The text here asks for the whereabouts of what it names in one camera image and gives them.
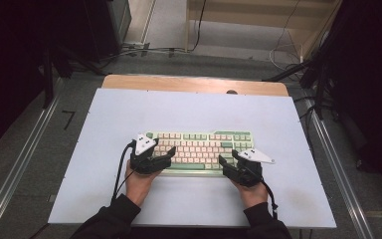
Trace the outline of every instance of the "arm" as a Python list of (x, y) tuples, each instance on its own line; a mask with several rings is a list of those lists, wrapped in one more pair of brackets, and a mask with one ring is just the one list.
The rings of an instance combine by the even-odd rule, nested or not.
[[(125, 177), (132, 173), (129, 161), (126, 164)], [(121, 194), (109, 207), (87, 220), (71, 237), (72, 239), (111, 239), (129, 233), (132, 220), (141, 211), (139, 208), (150, 191), (153, 179), (159, 172), (141, 175), (133, 172), (126, 180), (126, 195)]]
[(264, 185), (259, 183), (253, 187), (246, 187), (234, 181), (232, 183), (238, 188), (246, 208), (244, 213), (251, 225), (251, 229), (247, 232), (249, 238), (291, 239), (285, 225), (269, 213), (269, 195)]

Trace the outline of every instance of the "green space bar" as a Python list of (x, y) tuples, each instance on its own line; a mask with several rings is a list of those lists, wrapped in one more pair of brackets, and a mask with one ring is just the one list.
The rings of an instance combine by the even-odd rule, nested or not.
[(180, 170), (204, 170), (204, 164), (201, 163), (172, 163), (168, 169)]

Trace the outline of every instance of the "sleeve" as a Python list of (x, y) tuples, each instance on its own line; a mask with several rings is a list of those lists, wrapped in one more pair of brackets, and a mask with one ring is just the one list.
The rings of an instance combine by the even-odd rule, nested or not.
[(291, 239), (287, 227), (272, 217), (268, 210), (269, 203), (264, 202), (244, 210), (251, 229), (247, 235), (250, 239)]
[(121, 194), (109, 207), (87, 220), (71, 237), (72, 239), (122, 238), (130, 231), (132, 220), (141, 209)]

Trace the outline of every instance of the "green and white keyboard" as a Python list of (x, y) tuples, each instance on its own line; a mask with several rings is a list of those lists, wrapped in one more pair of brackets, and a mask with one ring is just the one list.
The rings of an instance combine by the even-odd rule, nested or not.
[(145, 135), (159, 138), (153, 156), (164, 155), (176, 146), (175, 156), (171, 158), (172, 164), (162, 171), (162, 175), (222, 176), (219, 154), (236, 166), (232, 149), (240, 152), (254, 147), (253, 136), (249, 131), (149, 131)]

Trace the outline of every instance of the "black sleeve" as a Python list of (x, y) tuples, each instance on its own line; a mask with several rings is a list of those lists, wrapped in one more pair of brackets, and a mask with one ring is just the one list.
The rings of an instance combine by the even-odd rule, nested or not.
[(71, 237), (72, 239), (112, 239), (122, 238), (130, 231), (132, 220), (141, 209), (121, 194), (110, 205), (87, 220)]
[(250, 239), (291, 239), (287, 227), (272, 217), (268, 210), (269, 203), (264, 202), (244, 210), (251, 229), (247, 235)]

